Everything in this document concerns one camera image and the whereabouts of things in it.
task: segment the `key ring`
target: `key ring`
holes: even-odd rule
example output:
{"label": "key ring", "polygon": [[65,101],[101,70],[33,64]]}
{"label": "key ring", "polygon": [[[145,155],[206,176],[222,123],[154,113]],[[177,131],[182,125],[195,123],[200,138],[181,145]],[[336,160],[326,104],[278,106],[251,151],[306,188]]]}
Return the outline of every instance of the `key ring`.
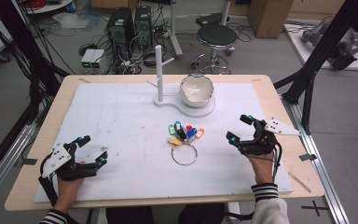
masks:
{"label": "key ring", "polygon": [[[174,150],[176,147],[180,147],[180,146],[189,146],[189,147],[191,147],[191,148],[194,149],[194,151],[196,152],[196,157],[193,159],[192,162],[190,162],[190,163],[181,163],[181,162],[179,162],[179,161],[176,160],[175,156],[173,156],[173,150]],[[189,144],[189,143],[183,143],[182,145],[174,145],[174,144],[172,144],[171,154],[172,154],[173,160],[174,160],[176,163],[178,163],[179,165],[183,165],[183,166],[188,166],[188,165],[193,164],[193,163],[197,160],[197,158],[199,157],[199,154],[198,154],[198,152],[197,152],[197,149],[196,149],[193,145],[191,145],[191,144]]]}

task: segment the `sleeve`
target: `sleeve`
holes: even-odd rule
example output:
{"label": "sleeve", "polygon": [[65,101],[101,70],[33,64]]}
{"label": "sleeve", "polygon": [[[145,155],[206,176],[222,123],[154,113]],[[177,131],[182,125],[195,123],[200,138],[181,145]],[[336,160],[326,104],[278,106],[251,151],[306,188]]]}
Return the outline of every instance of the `sleeve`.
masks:
{"label": "sleeve", "polygon": [[50,210],[48,210],[48,213],[43,218],[43,220],[40,222],[40,224],[66,224],[67,216],[68,215],[66,215],[58,210],[50,209]]}
{"label": "sleeve", "polygon": [[255,213],[252,224],[289,223],[287,204],[278,198],[278,186],[272,183],[252,186],[255,195]]}

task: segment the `hand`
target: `hand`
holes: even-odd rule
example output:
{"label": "hand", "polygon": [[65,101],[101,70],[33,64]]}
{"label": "hand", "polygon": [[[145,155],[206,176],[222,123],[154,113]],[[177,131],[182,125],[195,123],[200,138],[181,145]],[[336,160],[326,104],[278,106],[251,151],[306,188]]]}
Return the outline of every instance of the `hand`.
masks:
{"label": "hand", "polygon": [[272,164],[274,153],[271,152],[267,155],[246,155],[249,159],[249,162],[252,164],[252,167],[255,171],[255,183],[264,184],[264,183],[273,183],[272,178]]}
{"label": "hand", "polygon": [[54,209],[66,214],[71,208],[72,203],[76,201],[77,193],[83,183],[83,179],[73,181],[63,181],[59,177],[57,177],[57,179],[59,194]]}

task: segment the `white bowl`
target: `white bowl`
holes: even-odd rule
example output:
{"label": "white bowl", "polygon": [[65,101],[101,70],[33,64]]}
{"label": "white bowl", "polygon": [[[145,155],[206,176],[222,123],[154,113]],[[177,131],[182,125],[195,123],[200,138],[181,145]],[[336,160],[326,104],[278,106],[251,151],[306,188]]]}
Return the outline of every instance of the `white bowl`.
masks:
{"label": "white bowl", "polygon": [[213,83],[204,75],[192,74],[185,77],[180,84],[180,96],[190,106],[205,106],[211,100]]}

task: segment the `person's left hand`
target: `person's left hand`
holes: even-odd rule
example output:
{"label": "person's left hand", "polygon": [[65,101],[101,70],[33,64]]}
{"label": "person's left hand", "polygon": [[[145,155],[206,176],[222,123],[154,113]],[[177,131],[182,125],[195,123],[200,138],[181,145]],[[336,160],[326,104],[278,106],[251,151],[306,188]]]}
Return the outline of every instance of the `person's left hand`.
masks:
{"label": "person's left hand", "polygon": [[54,209],[66,214],[71,208],[72,203],[76,201],[77,193],[81,184],[83,183],[83,179],[77,179],[73,181],[63,181],[59,177],[57,177],[57,179],[59,194],[57,202],[54,205]]}

